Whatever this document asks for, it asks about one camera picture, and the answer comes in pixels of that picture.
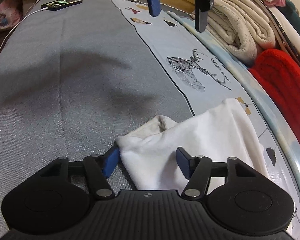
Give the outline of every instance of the dark green fabric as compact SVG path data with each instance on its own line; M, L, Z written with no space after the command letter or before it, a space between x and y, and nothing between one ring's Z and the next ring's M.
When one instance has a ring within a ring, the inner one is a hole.
M276 7L286 17L286 19L291 23L291 25L300 35L300 16L297 14L297 9L293 2L291 2L290 0L286 0L285 7Z

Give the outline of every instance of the gray fabric surface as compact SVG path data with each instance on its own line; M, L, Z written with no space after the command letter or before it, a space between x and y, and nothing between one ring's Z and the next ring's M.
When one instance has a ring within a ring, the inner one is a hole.
M0 55L0 206L58 156L103 154L157 114L177 122L192 116L111 0L30 16ZM109 181L116 192L132 187L118 167ZM0 236L6 230L0 210Z

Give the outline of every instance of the red fluffy fabric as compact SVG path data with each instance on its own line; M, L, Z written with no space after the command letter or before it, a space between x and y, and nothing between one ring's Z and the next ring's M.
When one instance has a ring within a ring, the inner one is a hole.
M278 49L267 49L249 69L277 105L300 143L300 67Z

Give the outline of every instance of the smartphone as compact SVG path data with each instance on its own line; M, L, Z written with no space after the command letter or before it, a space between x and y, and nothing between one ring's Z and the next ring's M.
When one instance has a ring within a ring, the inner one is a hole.
M48 7L50 11L57 11L79 3L82 3L82 0L55 0L41 5L41 8Z

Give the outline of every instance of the bed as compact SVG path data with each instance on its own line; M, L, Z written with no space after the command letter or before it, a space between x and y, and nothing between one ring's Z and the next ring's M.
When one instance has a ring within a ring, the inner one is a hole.
M36 13L17 28L0 54L0 205L7 192L59 156L76 161L104 154L117 136L157 114L181 122L237 98L265 148L272 180L295 202L290 233L300 240L298 142L267 120L280 113L269 113L263 91L253 92L257 84L244 83L249 72L236 72L212 54L176 20L187 14L174 12L153 18L144 0L83 0ZM177 70L195 57L206 73ZM116 193L134 188L120 166L109 182ZM7 230L0 211L0 236Z

